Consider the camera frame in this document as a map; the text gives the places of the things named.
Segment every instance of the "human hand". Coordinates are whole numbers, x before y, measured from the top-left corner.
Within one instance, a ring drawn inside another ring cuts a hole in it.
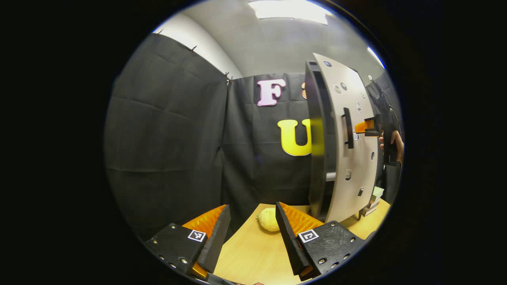
[[[403,164],[403,152],[405,150],[405,144],[402,141],[402,137],[398,131],[392,132],[391,135],[391,144],[396,141],[396,148],[398,149],[398,153],[396,154],[396,161],[399,161]],[[382,136],[379,138],[379,142],[384,142],[384,133],[382,132]],[[384,149],[384,144],[380,144],[380,148]]]

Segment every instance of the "ceiling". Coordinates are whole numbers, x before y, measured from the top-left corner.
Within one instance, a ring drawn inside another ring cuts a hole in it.
[[[182,12],[222,47],[243,76],[304,73],[318,53],[358,70],[365,84],[383,67],[345,19],[326,15],[328,25],[298,19],[258,19],[248,0],[208,0]]]

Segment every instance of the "lemon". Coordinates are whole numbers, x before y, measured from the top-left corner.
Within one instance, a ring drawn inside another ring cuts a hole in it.
[[[279,231],[278,223],[276,222],[275,208],[266,208],[257,215],[259,224],[270,232]]]

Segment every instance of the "ceiling light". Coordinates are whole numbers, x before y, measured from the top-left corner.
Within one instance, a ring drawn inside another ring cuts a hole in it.
[[[373,52],[373,50],[368,47],[368,51],[375,57],[375,59],[380,63],[383,69],[385,69],[384,64],[380,61],[380,58]]]
[[[248,2],[259,19],[302,19],[327,25],[325,15],[329,11],[306,0],[259,0]]]

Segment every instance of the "stack of books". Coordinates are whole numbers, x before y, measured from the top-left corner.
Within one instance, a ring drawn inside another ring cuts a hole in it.
[[[370,213],[377,209],[382,194],[384,194],[384,189],[375,186],[373,189],[372,197],[370,198],[370,203],[368,203],[368,205],[366,205],[366,207],[361,210],[361,214],[364,217],[368,216]]]

